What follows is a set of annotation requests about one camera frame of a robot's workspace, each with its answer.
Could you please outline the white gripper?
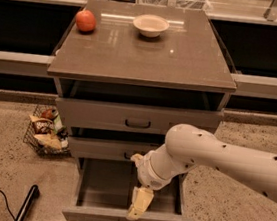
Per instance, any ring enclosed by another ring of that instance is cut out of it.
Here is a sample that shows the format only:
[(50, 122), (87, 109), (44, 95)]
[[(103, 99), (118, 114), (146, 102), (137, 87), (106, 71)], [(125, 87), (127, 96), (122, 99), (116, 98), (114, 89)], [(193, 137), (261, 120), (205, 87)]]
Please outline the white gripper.
[(150, 206), (153, 201), (154, 191), (161, 190), (170, 184), (170, 179), (161, 178), (151, 164), (151, 158), (154, 151), (148, 152), (146, 155), (134, 153), (131, 161), (135, 163), (137, 169), (137, 179), (142, 187), (135, 187), (132, 192), (132, 200), (130, 208), (127, 211), (127, 220), (135, 221), (139, 219)]

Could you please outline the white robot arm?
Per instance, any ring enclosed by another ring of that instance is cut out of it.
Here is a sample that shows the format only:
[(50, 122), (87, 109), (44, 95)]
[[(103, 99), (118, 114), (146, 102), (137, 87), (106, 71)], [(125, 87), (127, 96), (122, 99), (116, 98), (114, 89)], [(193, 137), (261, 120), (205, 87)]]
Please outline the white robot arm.
[(140, 186), (132, 192), (128, 220), (140, 219), (156, 190), (198, 165), (215, 168), (277, 203), (277, 154), (221, 142), (192, 125), (171, 127), (162, 146), (146, 155), (133, 154), (131, 161)]

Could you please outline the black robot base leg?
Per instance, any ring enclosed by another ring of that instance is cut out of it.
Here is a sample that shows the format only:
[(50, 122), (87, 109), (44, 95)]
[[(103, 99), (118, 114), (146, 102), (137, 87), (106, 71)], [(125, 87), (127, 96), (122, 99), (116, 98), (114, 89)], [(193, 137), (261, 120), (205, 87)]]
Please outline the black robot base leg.
[(30, 187), (30, 190), (27, 196), (25, 197), (25, 200), (22, 203), (21, 209), (19, 210), (14, 221), (23, 221), (26, 218), (28, 211), (32, 207), (32, 204), (35, 202), (35, 200), (38, 199), (40, 195), (40, 191), (38, 187), (39, 186), (36, 184)]

